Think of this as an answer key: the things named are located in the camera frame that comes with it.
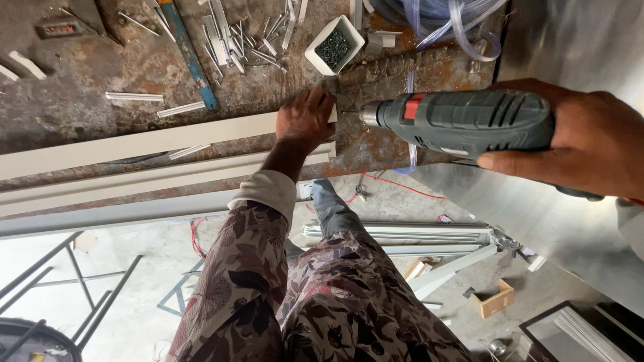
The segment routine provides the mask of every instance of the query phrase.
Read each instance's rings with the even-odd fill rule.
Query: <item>hand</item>
[[[322,87],[317,86],[310,93],[301,91],[279,109],[275,126],[277,143],[288,144],[305,156],[313,152],[336,132],[336,125],[328,124],[335,103],[336,98],[327,95]]]
[[[644,118],[607,92],[582,93],[525,79],[493,88],[531,91],[550,103],[551,149],[481,155],[480,167],[589,191],[644,200]]]

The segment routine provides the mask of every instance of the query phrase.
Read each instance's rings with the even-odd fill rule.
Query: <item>clear plastic tubing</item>
[[[407,72],[407,93],[413,93],[413,82],[414,82],[414,71],[410,70]],[[416,170],[416,163],[418,162],[418,151],[415,144],[408,144],[409,146],[409,168],[396,168],[392,171],[398,173],[404,173],[406,175],[414,172]]]
[[[478,25],[507,0],[371,0],[372,5],[387,20],[411,26],[422,41],[417,50],[431,43],[456,37],[464,51],[480,61],[492,61],[501,51],[498,37],[492,33],[482,34],[492,45],[492,55],[478,54],[465,33]]]

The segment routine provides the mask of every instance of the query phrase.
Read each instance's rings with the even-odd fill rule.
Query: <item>label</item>
[[[449,149],[449,148],[440,148],[443,152],[445,153],[450,153],[452,155],[457,155],[457,156],[467,156],[469,153],[465,151],[464,149]]]

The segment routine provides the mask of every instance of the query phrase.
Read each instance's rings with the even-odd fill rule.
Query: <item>floral patterned shirt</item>
[[[475,360],[372,238],[344,231],[288,268],[292,207],[260,194],[229,204],[167,361]]]

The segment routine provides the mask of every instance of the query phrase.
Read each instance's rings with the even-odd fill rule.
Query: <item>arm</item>
[[[555,117],[551,149],[497,151],[479,166],[598,195],[644,200],[644,119],[607,92],[582,93],[534,79],[501,82],[495,88],[545,97]]]
[[[208,252],[168,361],[209,361],[213,354],[222,361],[278,360],[275,312],[286,292],[284,242],[295,180],[306,156],[332,135],[327,122],[333,103],[335,97],[316,88],[279,110],[277,142],[261,171],[229,203],[231,212]]]

